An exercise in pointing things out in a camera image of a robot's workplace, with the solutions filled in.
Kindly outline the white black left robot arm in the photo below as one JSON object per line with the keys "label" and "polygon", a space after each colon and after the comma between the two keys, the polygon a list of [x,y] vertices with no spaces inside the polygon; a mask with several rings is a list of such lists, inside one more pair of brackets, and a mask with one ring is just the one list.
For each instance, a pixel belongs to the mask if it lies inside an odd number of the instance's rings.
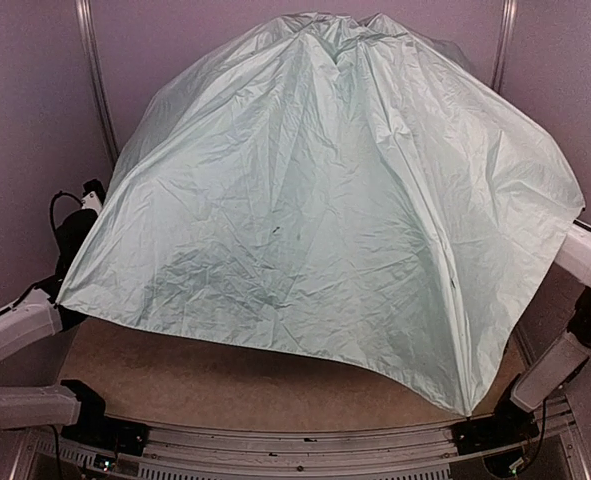
{"label": "white black left robot arm", "polygon": [[[16,300],[0,308],[0,362],[42,339],[67,332],[87,316],[57,303],[64,277],[97,220],[106,192],[93,179],[77,197],[60,191],[49,205],[49,222],[59,257],[55,273],[31,284]],[[0,431],[34,426],[80,425],[102,421],[106,403],[79,380],[45,387],[0,387]]]}

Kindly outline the mint green black umbrella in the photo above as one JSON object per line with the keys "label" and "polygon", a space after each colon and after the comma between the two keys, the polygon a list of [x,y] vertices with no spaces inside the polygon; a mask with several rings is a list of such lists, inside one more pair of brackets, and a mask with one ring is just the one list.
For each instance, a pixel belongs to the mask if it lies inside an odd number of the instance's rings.
{"label": "mint green black umbrella", "polygon": [[282,16],[154,95],[58,301],[468,416],[584,206],[554,139],[428,40]]}

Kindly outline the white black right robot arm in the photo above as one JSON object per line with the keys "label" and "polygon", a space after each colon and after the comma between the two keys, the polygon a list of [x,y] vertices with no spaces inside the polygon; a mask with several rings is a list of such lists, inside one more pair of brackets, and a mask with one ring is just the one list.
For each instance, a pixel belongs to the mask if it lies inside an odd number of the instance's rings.
{"label": "white black right robot arm", "polygon": [[494,413],[528,420],[591,356],[591,226],[576,220],[555,263],[584,286],[563,332],[504,391]]}

